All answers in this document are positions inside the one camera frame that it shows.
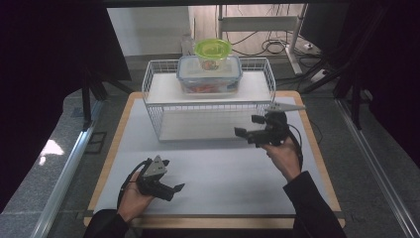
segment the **green plastic bowl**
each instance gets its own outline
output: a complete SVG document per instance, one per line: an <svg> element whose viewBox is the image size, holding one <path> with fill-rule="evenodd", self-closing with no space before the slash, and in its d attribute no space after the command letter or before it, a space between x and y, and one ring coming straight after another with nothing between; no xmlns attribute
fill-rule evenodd
<svg viewBox="0 0 420 238"><path fill-rule="evenodd" d="M194 53L204 70L222 70L232 45L219 39L206 39L195 44Z"/></svg>

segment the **wire basket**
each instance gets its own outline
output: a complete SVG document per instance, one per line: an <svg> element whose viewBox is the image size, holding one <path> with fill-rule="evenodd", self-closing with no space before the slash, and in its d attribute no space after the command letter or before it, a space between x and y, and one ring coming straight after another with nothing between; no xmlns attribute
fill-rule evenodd
<svg viewBox="0 0 420 238"><path fill-rule="evenodd" d="M266 58L241 58L243 78L234 95L185 94L176 78L178 60L151 60L143 99L160 141L237 139L235 127L259 130L252 115L264 115L275 80Z"/></svg>

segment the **white wall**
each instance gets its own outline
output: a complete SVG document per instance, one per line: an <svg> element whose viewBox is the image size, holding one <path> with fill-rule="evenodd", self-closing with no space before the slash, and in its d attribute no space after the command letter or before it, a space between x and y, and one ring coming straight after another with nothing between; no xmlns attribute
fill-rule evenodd
<svg viewBox="0 0 420 238"><path fill-rule="evenodd" d="M190 34L188 7L110 8L108 14L125 57L180 54L180 39Z"/></svg>

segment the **wooden frame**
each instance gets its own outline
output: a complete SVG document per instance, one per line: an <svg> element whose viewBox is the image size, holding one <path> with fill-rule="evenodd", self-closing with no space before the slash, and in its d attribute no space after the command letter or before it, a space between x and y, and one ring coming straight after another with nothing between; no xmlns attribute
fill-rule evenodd
<svg viewBox="0 0 420 238"><path fill-rule="evenodd" d="M277 97L293 97L297 105L303 105L302 99L296 91L278 91L275 96ZM93 211L102 189L106 183L106 180L111 171L111 167L114 163L114 159L117 155L118 148L120 146L121 139L130 117L132 106L135 99L143 98L141 92L134 92L130 94L127 101L124 112L121 116L120 123L112 141L111 147L108 152L105 164L102 168L101 175L99 176L98 183L96 184L92 198L90 200L88 211ZM308 116L305 110L299 111L303 127L308 137L319 174L327 192L327 196L330 200L330 206L339 217L341 225L345 226L345 219L341 215L340 204L337 200L336 193L334 192L333 186L330 181L327 169L322 159L321 152L318 148L312 127L310 125ZM84 224L87 226L91 219L91 213L84 217ZM142 228L239 228L239 229L290 229L293 226L293 217L290 218L267 218L267 217L252 217L252 218L238 218L238 217L181 217L181 216L144 216L141 218L134 219L132 226Z"/></svg>

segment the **hand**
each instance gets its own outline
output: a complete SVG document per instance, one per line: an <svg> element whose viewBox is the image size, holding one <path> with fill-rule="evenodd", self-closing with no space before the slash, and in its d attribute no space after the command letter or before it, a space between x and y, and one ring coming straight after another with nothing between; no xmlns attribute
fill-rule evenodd
<svg viewBox="0 0 420 238"><path fill-rule="evenodd" d="M136 184L138 176L139 172L136 172L131 177L117 211L127 223L141 215L154 199L153 196L143 195L139 192Z"/></svg>
<svg viewBox="0 0 420 238"><path fill-rule="evenodd" d="M292 181L300 175L296 147L289 137L278 147L272 145L261 145L261 147L266 150L266 154L281 171L283 176L287 179L287 182Z"/></svg>

